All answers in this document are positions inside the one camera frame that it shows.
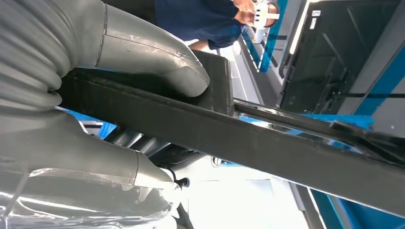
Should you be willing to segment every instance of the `black metal beam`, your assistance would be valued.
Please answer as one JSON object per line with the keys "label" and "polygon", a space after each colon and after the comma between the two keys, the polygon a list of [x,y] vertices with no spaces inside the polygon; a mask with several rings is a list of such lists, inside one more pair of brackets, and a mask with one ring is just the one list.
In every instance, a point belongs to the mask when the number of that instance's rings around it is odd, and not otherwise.
{"label": "black metal beam", "polygon": [[327,123],[300,114],[234,99],[235,111],[271,124],[346,143],[375,159],[405,165],[404,140],[347,124]]}
{"label": "black metal beam", "polygon": [[62,107],[405,216],[394,165],[90,75],[70,75]]}

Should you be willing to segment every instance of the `blue metal frame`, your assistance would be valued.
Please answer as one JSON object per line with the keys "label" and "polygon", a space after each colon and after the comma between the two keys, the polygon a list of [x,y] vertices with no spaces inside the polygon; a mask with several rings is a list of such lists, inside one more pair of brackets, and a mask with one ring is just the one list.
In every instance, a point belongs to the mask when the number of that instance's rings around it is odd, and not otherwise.
{"label": "blue metal frame", "polygon": [[[405,48],[402,47],[400,52],[394,57],[383,75],[373,86],[371,94],[390,94],[394,88],[402,81],[405,75],[404,68]],[[384,99],[366,98],[359,108],[356,115],[373,115],[378,107],[384,102]]]}
{"label": "blue metal frame", "polygon": [[327,229],[345,229],[341,219],[336,214],[334,206],[328,195],[322,192],[312,190],[312,196],[318,206],[320,215]]}
{"label": "blue metal frame", "polygon": [[70,110],[66,110],[66,109],[62,109],[62,108],[61,108],[61,110],[73,115],[79,121],[97,121],[97,122],[103,123],[100,130],[98,131],[98,136],[101,139],[104,139],[105,137],[107,137],[111,133],[111,131],[113,131],[115,129],[115,127],[116,127],[116,125],[114,125],[114,124],[106,123],[106,122],[103,122],[101,120],[89,117],[89,116],[84,115],[84,114],[80,114],[80,113],[70,111]]}
{"label": "blue metal frame", "polygon": [[267,40],[265,41],[264,51],[261,56],[259,56],[259,54],[257,53],[257,50],[255,49],[252,40],[247,34],[247,31],[242,31],[242,38],[244,39],[247,49],[249,50],[253,63],[255,64],[257,71],[261,73],[266,73],[270,67],[271,57],[273,55],[274,47],[277,42],[274,37],[277,37],[280,31],[288,0],[278,0],[277,3],[280,8],[280,18],[278,19],[277,23],[270,28]]}

